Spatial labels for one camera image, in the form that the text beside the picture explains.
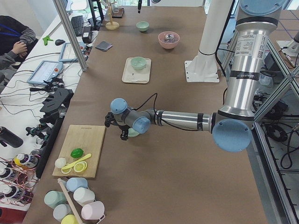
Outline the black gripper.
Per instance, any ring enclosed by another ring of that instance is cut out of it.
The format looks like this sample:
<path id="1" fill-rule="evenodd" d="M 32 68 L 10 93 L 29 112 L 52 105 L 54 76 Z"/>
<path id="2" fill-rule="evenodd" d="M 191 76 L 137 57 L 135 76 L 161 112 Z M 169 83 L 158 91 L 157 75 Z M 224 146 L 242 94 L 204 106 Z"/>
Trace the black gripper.
<path id="1" fill-rule="evenodd" d="M 120 135 L 121 140 L 127 140 L 128 139 L 129 126 L 128 125 L 118 124 L 116 119 L 114 118 L 113 113 L 108 112 L 107 115 L 105 116 L 105 127 L 110 127 L 111 125 L 118 126 L 122 130 L 122 133 Z"/>

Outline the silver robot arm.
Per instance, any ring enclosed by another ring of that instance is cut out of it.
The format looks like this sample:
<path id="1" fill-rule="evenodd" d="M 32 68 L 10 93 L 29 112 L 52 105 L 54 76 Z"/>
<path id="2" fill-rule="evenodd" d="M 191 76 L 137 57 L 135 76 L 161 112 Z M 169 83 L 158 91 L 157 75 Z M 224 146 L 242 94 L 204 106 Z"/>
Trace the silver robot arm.
<path id="1" fill-rule="evenodd" d="M 251 110 L 260 77 L 265 46 L 278 25 L 282 0 L 242 0 L 236 21 L 238 38 L 223 106 L 215 113 L 170 112 L 150 108 L 139 111 L 122 98 L 111 102 L 105 126 L 118 126 L 121 139 L 129 129 L 145 133 L 150 125 L 169 125 L 185 131 L 208 131 L 215 144 L 228 152 L 244 150 L 251 142 Z"/>

